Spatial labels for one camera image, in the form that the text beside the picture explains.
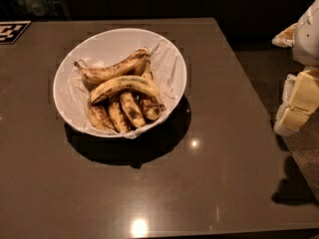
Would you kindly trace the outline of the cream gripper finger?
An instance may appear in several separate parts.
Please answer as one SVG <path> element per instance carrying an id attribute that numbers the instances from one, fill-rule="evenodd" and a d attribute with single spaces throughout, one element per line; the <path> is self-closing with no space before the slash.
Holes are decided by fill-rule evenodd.
<path id="1" fill-rule="evenodd" d="M 309 115 L 302 111 L 292 110 L 281 105 L 275 117 L 274 131 L 282 136 L 291 136 L 297 133 L 309 120 Z"/>

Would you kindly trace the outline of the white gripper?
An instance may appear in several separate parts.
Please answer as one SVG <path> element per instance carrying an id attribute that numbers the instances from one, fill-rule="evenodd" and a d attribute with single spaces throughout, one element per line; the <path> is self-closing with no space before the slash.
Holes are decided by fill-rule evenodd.
<path id="1" fill-rule="evenodd" d="M 271 43 L 291 48 L 293 59 L 306 66 L 319 66 L 319 0 L 315 0 L 297 23 L 276 35 Z M 297 76 L 289 74 L 284 83 L 282 102 L 287 107 L 313 114 L 319 108 L 319 69 L 305 68 Z"/>

